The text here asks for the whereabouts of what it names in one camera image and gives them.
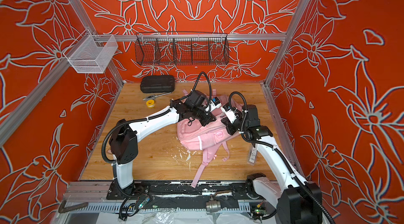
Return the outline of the pink student backpack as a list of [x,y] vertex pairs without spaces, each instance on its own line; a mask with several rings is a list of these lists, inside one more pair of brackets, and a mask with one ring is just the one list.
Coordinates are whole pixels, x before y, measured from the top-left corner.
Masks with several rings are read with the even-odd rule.
[[237,133],[229,134],[226,126],[221,122],[225,118],[221,109],[214,109],[213,115],[216,117],[216,121],[206,126],[202,126],[198,120],[192,123],[183,120],[177,124],[177,137],[182,146],[189,151],[201,150],[203,152],[202,163],[191,183],[193,188],[197,187],[204,169],[217,157],[216,153],[220,147],[223,147],[227,152],[227,156],[222,161],[226,162],[230,158],[227,141],[237,136]]

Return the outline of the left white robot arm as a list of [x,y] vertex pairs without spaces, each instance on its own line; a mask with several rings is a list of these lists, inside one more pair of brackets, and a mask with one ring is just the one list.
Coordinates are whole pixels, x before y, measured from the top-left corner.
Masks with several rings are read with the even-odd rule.
[[121,120],[103,140],[101,155],[113,167],[114,184],[125,197],[134,197],[133,160],[138,155],[138,143],[166,126],[197,120],[202,126],[216,121],[212,111],[219,104],[207,73],[201,72],[190,93],[171,100],[161,111],[141,119]]

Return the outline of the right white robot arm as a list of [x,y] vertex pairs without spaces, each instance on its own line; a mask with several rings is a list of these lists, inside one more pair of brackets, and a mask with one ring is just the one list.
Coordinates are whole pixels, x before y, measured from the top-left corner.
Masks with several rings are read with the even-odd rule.
[[269,218],[278,224],[333,224],[329,211],[323,206],[322,191],[315,183],[310,183],[290,163],[277,144],[268,127],[260,124],[258,111],[254,105],[243,100],[241,109],[231,102],[222,106],[229,120],[228,128],[241,135],[262,155],[274,174],[277,184],[267,177],[252,179],[253,192],[263,197],[273,207]]

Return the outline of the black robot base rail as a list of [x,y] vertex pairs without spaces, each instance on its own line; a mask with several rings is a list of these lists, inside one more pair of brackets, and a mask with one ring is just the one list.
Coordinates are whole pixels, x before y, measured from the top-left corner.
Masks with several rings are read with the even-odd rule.
[[264,201],[245,180],[203,180],[195,188],[191,186],[190,180],[138,180],[124,191],[130,195],[126,206],[130,203],[139,205],[149,196],[147,209],[153,206],[164,209],[205,209],[211,200],[218,201],[222,208],[236,209],[240,202],[258,204]]

